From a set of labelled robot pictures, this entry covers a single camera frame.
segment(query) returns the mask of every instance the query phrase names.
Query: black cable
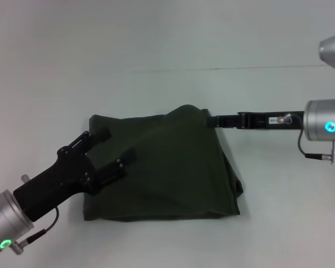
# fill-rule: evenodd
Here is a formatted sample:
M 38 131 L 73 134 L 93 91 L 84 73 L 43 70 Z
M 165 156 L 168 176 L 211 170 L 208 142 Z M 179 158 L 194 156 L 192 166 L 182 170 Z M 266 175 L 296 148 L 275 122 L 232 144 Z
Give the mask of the black cable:
M 26 241 L 28 244 L 33 243 L 33 241 L 39 239 L 41 236 L 43 236 L 45 233 L 47 233 L 49 230 L 52 229 L 52 227 L 56 224 L 56 222 L 58 221 L 58 217 L 60 215 L 60 211 L 58 210 L 58 207 L 55 207 L 56 209 L 56 218 L 54 220 L 54 222 L 52 222 L 52 224 L 47 228 L 47 229 L 42 229 L 39 232 L 33 234 L 32 236 L 29 236 L 26 238 Z
M 302 135 L 303 135 L 303 129 L 300 130 L 300 134 L 299 134 L 299 137 L 298 137 L 298 148 L 299 148 L 299 151 L 303 155 L 305 155 L 306 153 L 303 151 L 302 146 L 300 145 L 300 140 L 302 139 Z
M 303 151 L 302 146 L 300 145 L 300 141 L 302 140 L 302 135 L 303 135 L 303 131 L 304 131 L 304 129 L 303 129 L 303 120 L 300 118 L 299 115 L 297 115 L 295 113 L 291 114 L 291 117 L 295 118 L 295 119 L 297 119 L 299 121 L 300 134 L 299 134 L 299 137 L 298 137 L 298 148 L 299 148 L 299 151 L 305 156 L 306 153 Z
M 54 220 L 54 222 L 52 222 L 52 224 L 46 229 L 46 232 L 48 232 L 49 230 L 52 229 L 52 227 L 56 224 L 56 222 L 58 221 L 58 217 L 60 216 L 60 211 L 58 210 L 58 207 L 55 207 L 56 209 L 56 218 Z
M 297 114 L 291 114 L 291 117 L 297 119 L 299 121 L 299 124 L 300 124 L 300 134 L 299 134 L 299 137 L 298 137 L 299 151 L 305 156 L 305 158 L 323 160 L 323 154 L 308 154 L 308 153 L 303 151 L 302 146 L 300 145 L 300 141 L 302 140 L 302 135 L 303 135 L 303 131 L 304 131 L 303 120 Z

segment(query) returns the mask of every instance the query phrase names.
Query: green led ring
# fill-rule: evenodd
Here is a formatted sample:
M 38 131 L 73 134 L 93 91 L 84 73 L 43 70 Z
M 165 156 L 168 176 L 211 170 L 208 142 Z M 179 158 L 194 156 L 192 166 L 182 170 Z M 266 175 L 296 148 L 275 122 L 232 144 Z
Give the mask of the green led ring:
M 0 248 L 6 248 L 11 244 L 11 240 L 10 239 L 6 239 L 4 241 L 1 242 L 0 244 Z

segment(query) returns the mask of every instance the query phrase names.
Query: label sticker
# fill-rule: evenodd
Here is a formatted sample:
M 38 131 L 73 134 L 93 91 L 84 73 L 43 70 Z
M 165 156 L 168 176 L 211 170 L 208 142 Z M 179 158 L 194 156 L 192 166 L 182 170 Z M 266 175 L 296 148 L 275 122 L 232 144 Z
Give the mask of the label sticker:
M 278 117 L 269 117 L 268 123 L 273 125 L 273 124 L 278 124 L 277 122 Z

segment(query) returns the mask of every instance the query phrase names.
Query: black bracket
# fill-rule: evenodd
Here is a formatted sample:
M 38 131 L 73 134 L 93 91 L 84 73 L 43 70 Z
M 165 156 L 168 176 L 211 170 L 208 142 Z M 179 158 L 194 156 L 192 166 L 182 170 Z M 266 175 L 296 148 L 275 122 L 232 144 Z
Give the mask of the black bracket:
M 300 118 L 304 112 L 270 112 L 251 113 L 240 112 L 234 116 L 211 116 L 207 118 L 208 127 L 238 128 L 242 130 L 299 130 L 302 125 L 298 121 L 291 124 L 279 124 L 276 119 L 287 113 L 297 114 Z

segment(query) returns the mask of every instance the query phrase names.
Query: dark green cloth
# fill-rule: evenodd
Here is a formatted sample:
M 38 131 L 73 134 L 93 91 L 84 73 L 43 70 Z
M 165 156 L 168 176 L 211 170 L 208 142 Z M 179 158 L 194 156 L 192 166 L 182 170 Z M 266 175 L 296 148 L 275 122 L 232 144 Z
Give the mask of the dark green cloth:
M 87 155 L 95 168 L 134 148 L 128 176 L 98 195 L 85 194 L 86 221 L 220 218 L 240 214 L 243 192 L 219 144 L 206 127 L 207 110 L 185 105 L 167 115 L 116 119 L 93 116 L 89 130 L 108 127 L 112 138 Z

